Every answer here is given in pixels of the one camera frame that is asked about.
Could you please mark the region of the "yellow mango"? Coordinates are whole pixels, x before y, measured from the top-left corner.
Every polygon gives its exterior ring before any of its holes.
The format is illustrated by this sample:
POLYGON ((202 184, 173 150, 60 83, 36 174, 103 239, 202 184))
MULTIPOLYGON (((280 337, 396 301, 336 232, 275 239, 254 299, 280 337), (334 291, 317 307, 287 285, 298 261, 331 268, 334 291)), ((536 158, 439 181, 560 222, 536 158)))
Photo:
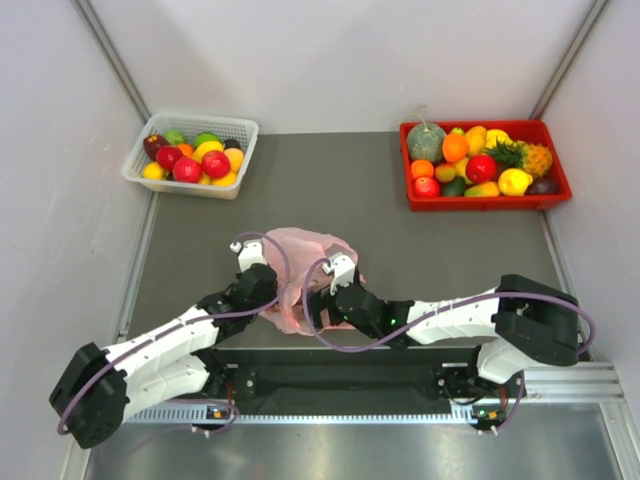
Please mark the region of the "yellow mango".
POLYGON ((487 129, 481 125, 470 128, 464 137, 468 144, 468 156, 473 157, 483 153, 487 143, 487 129))

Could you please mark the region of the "pink plastic bag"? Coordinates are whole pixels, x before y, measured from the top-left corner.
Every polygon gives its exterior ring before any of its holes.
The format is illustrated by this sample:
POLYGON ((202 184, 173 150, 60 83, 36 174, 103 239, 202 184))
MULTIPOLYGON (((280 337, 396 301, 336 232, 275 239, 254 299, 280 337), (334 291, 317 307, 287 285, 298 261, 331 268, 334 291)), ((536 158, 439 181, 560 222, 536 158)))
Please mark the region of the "pink plastic bag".
MULTIPOLYGON (((300 229, 297 227, 276 228, 267 232, 285 251, 289 260, 290 280, 283 296, 277 305, 270 307, 261 315, 285 334, 311 336, 311 330, 302 310, 302 287, 306 274, 312 264, 320 258, 329 258, 335 253, 344 253, 358 263, 359 256, 346 241, 324 233, 300 229)), ((279 250, 267 240, 263 240, 264 256, 278 276, 279 288, 284 284, 286 271, 283 257, 279 250)), ((309 284, 310 292, 329 286, 330 279, 321 269, 314 271, 309 284)), ((328 312, 321 313, 322 327, 326 330, 352 330, 353 327, 343 323, 330 325, 328 312)))

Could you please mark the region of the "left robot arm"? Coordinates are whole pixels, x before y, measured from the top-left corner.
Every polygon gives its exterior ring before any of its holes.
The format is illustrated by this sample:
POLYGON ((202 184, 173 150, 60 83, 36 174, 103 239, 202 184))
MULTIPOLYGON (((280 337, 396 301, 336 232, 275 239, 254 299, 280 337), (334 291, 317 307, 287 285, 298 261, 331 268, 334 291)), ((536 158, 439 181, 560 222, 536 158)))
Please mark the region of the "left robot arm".
POLYGON ((152 331, 116 345, 79 348, 49 397, 59 416, 58 434, 90 449, 149 407, 187 394, 220 394, 227 374, 212 347, 243 332, 272 306, 277 288, 276 272, 254 264, 225 290, 152 331))

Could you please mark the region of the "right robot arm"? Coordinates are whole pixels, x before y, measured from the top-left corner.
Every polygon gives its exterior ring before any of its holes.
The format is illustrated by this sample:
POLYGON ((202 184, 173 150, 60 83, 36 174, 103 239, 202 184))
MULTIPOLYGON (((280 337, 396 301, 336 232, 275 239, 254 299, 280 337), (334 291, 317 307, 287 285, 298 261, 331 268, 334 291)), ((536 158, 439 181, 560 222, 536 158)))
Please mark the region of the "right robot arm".
POLYGON ((305 292, 303 313, 317 334, 327 312, 372 339, 375 346, 407 348, 445 340, 481 343, 467 370, 469 388, 487 396, 530 367, 569 367, 578 362, 578 301, 560 290, 509 274, 472 297, 426 302, 385 301, 358 281, 305 292))

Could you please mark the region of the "orange fruit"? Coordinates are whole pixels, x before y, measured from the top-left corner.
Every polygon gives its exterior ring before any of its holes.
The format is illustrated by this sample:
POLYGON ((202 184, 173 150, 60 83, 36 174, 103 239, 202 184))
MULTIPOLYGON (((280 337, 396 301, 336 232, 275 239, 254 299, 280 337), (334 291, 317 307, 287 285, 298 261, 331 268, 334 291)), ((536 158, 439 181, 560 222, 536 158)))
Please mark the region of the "orange fruit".
POLYGON ((468 150, 468 141, 463 134, 449 133, 442 143, 442 154, 448 163, 460 161, 467 155, 468 150))

